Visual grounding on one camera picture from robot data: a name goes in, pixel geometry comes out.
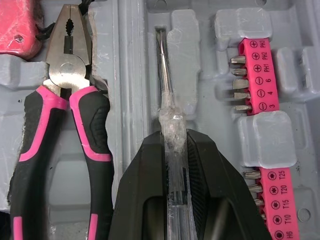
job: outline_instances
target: red tool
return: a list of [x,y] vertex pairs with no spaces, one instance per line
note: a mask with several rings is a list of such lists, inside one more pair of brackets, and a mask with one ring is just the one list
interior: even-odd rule
[[[270,43],[267,38],[245,38],[238,47],[239,56],[231,62],[243,64],[246,79],[236,79],[234,89],[245,89],[240,94],[245,99],[245,106],[237,106],[239,110],[247,110],[248,115],[279,110],[276,76],[272,61]],[[294,189],[290,168],[265,169],[244,174],[256,179],[254,185],[258,193],[260,213],[273,240],[299,240],[299,228],[296,215]]]
[[0,3],[0,54],[12,54],[30,59],[41,48],[36,39],[37,24],[41,16],[36,14],[37,0],[2,0]]
[[88,167],[91,213],[88,240],[108,239],[113,214],[114,177],[106,118],[109,99],[86,79],[92,44],[77,5],[64,5],[50,37],[46,63],[49,77],[25,98],[25,124],[19,161],[10,183],[13,240],[44,240],[46,236],[46,170],[67,109],[61,97],[71,89],[70,108]]

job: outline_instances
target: phillips bit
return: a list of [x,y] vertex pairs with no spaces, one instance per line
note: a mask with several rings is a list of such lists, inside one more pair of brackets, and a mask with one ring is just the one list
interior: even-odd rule
[[261,200],[261,199],[258,199],[258,198],[256,198],[254,200],[254,202],[255,202],[256,206],[264,206],[265,205],[265,202],[263,200]]
[[236,77],[243,77],[243,76],[247,76],[248,71],[245,68],[236,68],[236,69],[233,69],[231,73]]
[[248,92],[235,92],[234,99],[250,99],[251,95]]
[[230,60],[231,64],[246,64],[246,56],[234,56]]
[[249,191],[252,193],[262,193],[263,192],[262,186],[258,185],[258,184],[250,185],[250,186],[248,186],[248,188],[249,188]]
[[233,89],[247,89],[249,87],[249,81],[247,79],[235,79],[233,81]]
[[260,179],[261,172],[259,170],[245,171],[243,176],[245,179]]
[[261,217],[262,217],[263,220],[265,220],[265,221],[267,220],[267,217],[266,217],[266,215],[264,213],[261,214]]
[[252,106],[238,105],[238,106],[235,106],[235,110],[237,110],[237,111],[250,111],[250,110],[252,110]]

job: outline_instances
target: screwdriver shaft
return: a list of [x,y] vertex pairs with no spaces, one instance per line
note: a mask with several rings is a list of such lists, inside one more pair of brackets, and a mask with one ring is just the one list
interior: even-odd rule
[[161,83],[161,92],[172,93],[171,78],[169,71],[169,60],[167,52],[166,30],[156,31],[157,54],[158,54],[158,76]]

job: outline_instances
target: screwdriver bit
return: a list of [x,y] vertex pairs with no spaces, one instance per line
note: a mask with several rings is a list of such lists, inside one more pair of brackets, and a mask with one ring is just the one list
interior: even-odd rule
[[238,106],[235,106],[235,110],[237,110],[237,111],[250,111],[250,110],[252,110],[252,107],[248,106],[248,105],[238,105]]
[[248,73],[247,69],[245,68],[236,68],[236,69],[233,69],[231,72],[236,77],[243,77],[243,76],[246,76]]
[[248,92],[235,92],[234,99],[250,99],[251,95]]
[[258,198],[256,198],[256,199],[254,200],[254,202],[255,202],[255,205],[257,205],[257,206],[263,206],[263,205],[265,205],[265,202],[264,202],[263,200],[261,200],[261,199],[258,199]]
[[259,170],[245,171],[243,176],[245,179],[260,179],[261,172]]
[[246,64],[246,56],[234,56],[230,60],[231,64]]
[[263,192],[262,186],[258,185],[258,184],[250,185],[250,186],[248,186],[248,188],[249,188],[249,191],[252,193],[262,193]]
[[249,87],[249,81],[247,79],[235,79],[233,81],[233,89],[247,89]]
[[261,217],[262,217],[263,220],[265,220],[265,221],[267,220],[267,217],[266,217],[266,215],[264,213],[261,214]]

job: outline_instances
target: screwdriver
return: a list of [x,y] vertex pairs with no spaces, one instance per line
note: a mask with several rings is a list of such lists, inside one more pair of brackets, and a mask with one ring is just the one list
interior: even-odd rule
[[184,115],[175,105],[171,86],[167,35],[164,29],[156,30],[158,78],[161,85],[159,122],[164,137],[167,163],[167,239],[196,240],[190,190],[187,184],[189,170],[186,156],[187,129]]

